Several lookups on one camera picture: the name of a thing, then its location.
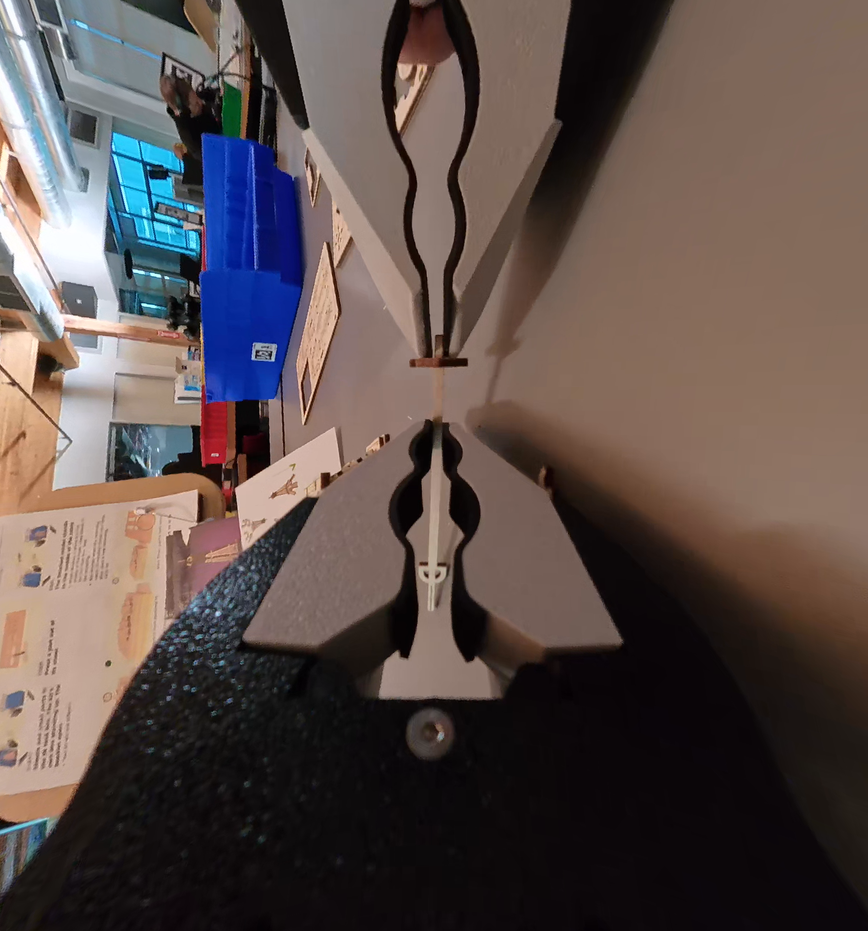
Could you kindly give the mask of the instruction booklet on clipboard stand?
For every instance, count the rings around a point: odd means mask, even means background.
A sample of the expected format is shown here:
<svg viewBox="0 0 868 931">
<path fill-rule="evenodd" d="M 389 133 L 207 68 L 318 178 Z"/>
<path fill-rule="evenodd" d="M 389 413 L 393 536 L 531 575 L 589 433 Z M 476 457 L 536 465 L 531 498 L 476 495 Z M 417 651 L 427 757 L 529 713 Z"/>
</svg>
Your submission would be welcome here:
<svg viewBox="0 0 868 931">
<path fill-rule="evenodd" d="M 94 483 L 45 491 L 21 503 L 13 513 L 26 516 L 83 506 L 130 505 L 145 499 L 186 493 L 196 494 L 196 511 L 200 518 L 219 519 L 225 516 L 225 500 L 220 487 L 196 474 Z M 13 794 L 0 792 L 0 819 L 9 823 L 57 819 L 68 808 L 78 785 L 78 782 L 73 782 L 69 785 Z"/>
</svg>

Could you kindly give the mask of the wooden sheet with rectangular cut-out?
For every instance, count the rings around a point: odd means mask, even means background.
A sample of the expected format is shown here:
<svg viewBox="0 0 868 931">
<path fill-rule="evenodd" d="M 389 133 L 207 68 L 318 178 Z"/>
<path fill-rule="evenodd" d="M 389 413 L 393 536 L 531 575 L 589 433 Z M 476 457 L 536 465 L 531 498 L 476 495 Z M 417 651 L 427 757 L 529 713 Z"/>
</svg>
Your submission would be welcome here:
<svg viewBox="0 0 868 931">
<path fill-rule="evenodd" d="M 332 248 L 324 242 L 295 365 L 302 424 L 311 413 L 340 316 Z"/>
</svg>

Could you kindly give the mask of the printed instruction sheet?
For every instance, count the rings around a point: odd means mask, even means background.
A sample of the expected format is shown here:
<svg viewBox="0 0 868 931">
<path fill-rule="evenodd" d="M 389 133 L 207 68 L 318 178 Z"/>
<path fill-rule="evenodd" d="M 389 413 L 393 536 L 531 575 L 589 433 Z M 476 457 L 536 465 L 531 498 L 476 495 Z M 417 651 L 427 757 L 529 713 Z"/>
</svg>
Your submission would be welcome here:
<svg viewBox="0 0 868 931">
<path fill-rule="evenodd" d="M 0 517 L 0 796 L 79 781 L 166 614 L 198 493 Z"/>
</svg>

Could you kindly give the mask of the red plastic bin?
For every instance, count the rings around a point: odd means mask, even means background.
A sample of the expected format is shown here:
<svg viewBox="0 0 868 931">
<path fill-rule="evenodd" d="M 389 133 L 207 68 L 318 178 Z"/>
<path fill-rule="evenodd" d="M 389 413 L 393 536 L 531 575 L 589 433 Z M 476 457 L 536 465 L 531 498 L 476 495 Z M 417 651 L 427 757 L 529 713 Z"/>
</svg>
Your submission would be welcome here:
<svg viewBox="0 0 868 931">
<path fill-rule="evenodd" d="M 237 449 L 235 402 L 200 404 L 199 448 L 204 466 L 229 468 L 234 464 Z"/>
</svg>

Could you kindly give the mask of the thin wooden tower spire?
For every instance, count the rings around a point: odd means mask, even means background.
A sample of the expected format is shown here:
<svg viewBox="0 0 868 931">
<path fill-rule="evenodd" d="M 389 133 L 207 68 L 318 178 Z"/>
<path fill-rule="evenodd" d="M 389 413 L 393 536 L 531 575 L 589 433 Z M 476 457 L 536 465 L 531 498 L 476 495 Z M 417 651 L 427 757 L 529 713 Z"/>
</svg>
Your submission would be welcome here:
<svg viewBox="0 0 868 931">
<path fill-rule="evenodd" d="M 433 612 L 438 607 L 439 587 L 447 576 L 447 566 L 440 565 L 440 516 L 444 492 L 443 471 L 443 402 L 444 402 L 444 373 L 446 368 L 440 366 L 444 361 L 444 337 L 438 334 L 435 337 L 433 357 L 431 362 L 437 363 L 433 372 L 433 409 L 432 409 L 432 446 L 430 467 L 428 471 L 429 501 L 428 501 L 428 555 L 424 565 L 419 565 L 419 576 L 422 577 L 428 590 L 427 607 Z"/>
</svg>

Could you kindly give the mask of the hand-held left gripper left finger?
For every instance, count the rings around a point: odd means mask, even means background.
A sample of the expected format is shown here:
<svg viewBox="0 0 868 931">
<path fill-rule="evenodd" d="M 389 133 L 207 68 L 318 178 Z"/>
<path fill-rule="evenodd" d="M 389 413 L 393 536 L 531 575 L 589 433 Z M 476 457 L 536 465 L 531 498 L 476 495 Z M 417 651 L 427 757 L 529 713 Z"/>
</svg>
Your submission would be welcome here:
<svg viewBox="0 0 868 931">
<path fill-rule="evenodd" d="M 383 667 L 417 633 L 417 558 L 431 421 L 395 436 L 324 487 L 243 633 L 254 651 L 322 660 L 377 697 Z"/>
</svg>

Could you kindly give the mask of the wooden parts sheet with arches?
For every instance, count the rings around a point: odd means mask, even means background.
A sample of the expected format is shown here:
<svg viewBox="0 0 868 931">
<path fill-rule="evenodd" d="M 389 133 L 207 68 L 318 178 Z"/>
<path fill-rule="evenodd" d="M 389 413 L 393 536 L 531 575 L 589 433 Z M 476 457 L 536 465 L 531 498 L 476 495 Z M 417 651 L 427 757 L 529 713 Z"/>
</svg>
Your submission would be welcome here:
<svg viewBox="0 0 868 931">
<path fill-rule="evenodd" d="M 393 112 L 396 129 L 400 136 L 405 133 L 406 126 L 412 120 L 434 71 L 433 65 L 399 64 L 397 66 Z M 353 238 L 335 199 L 332 199 L 332 220 L 332 258 L 334 268 L 338 268 L 347 255 Z"/>
</svg>

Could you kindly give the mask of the large glass window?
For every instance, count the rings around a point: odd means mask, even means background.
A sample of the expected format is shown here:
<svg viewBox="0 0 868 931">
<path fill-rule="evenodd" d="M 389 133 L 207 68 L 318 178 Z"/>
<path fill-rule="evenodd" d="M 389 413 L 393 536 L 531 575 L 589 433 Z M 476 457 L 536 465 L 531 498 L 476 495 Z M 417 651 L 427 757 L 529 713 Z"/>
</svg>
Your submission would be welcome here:
<svg viewBox="0 0 868 931">
<path fill-rule="evenodd" d="M 202 212 L 199 193 L 184 187 L 183 162 L 174 152 L 113 131 L 107 209 L 116 240 L 197 254 Z"/>
</svg>

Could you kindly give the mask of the wooden tower model section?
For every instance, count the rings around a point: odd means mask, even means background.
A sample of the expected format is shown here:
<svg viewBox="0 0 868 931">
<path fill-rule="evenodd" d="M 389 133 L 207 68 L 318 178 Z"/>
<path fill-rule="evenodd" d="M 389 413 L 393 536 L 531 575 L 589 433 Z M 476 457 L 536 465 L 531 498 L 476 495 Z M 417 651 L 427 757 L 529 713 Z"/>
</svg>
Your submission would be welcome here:
<svg viewBox="0 0 868 931">
<path fill-rule="evenodd" d="M 321 472 L 315 481 L 312 482 L 309 486 L 308 495 L 312 497 L 320 497 L 321 494 L 335 481 L 342 478 L 345 474 L 352 471 L 363 462 L 367 461 L 370 457 L 379 452 L 381 448 L 384 448 L 389 443 L 389 441 L 390 436 L 388 434 L 378 436 L 370 445 L 366 447 L 365 453 L 362 456 L 347 461 L 336 472 Z"/>
</svg>

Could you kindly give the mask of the white instruction booklet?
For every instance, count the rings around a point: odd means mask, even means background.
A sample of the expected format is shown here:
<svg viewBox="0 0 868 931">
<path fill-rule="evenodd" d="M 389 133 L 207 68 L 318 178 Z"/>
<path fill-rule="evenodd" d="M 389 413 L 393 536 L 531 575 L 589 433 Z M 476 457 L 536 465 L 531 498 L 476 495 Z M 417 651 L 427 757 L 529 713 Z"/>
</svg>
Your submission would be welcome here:
<svg viewBox="0 0 868 931">
<path fill-rule="evenodd" d="M 301 446 L 236 488 L 241 548 L 249 549 L 307 496 L 322 473 L 342 466 L 336 427 Z"/>
</svg>

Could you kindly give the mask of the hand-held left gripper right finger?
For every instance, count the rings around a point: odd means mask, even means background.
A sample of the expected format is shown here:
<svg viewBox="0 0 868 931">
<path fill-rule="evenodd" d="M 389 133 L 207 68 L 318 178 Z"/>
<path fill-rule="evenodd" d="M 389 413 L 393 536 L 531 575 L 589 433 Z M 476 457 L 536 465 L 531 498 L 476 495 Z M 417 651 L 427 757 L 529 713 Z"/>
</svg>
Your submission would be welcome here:
<svg viewBox="0 0 868 931">
<path fill-rule="evenodd" d="M 527 665 L 607 654 L 623 638 L 550 493 L 462 425 L 442 426 L 441 602 L 463 697 L 498 697 Z"/>
</svg>

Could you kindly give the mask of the purple tower picture card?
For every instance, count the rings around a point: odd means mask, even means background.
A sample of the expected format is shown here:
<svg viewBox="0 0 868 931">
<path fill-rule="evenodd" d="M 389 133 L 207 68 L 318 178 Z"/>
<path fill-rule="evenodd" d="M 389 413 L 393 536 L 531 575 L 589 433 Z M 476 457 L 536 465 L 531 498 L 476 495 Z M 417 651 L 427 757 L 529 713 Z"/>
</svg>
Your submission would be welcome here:
<svg viewBox="0 0 868 931">
<path fill-rule="evenodd" d="M 166 539 L 165 619 L 175 620 L 241 553 L 238 518 L 211 519 Z"/>
</svg>

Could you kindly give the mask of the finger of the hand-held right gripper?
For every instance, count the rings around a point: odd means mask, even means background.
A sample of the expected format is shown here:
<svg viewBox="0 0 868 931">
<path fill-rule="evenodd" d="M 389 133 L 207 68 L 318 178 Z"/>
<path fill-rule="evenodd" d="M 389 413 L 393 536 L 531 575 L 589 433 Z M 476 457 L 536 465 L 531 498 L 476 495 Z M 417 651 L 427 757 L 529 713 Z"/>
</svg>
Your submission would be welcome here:
<svg viewBox="0 0 868 931">
<path fill-rule="evenodd" d="M 448 170 L 455 238 L 444 268 L 443 335 L 461 351 L 498 280 L 560 131 L 569 1 L 445 2 L 465 115 Z"/>
<path fill-rule="evenodd" d="M 304 98 L 305 143 L 386 308 L 415 356 L 428 357 L 428 277 L 412 228 L 417 175 L 395 117 L 409 3 L 282 6 Z"/>
</svg>

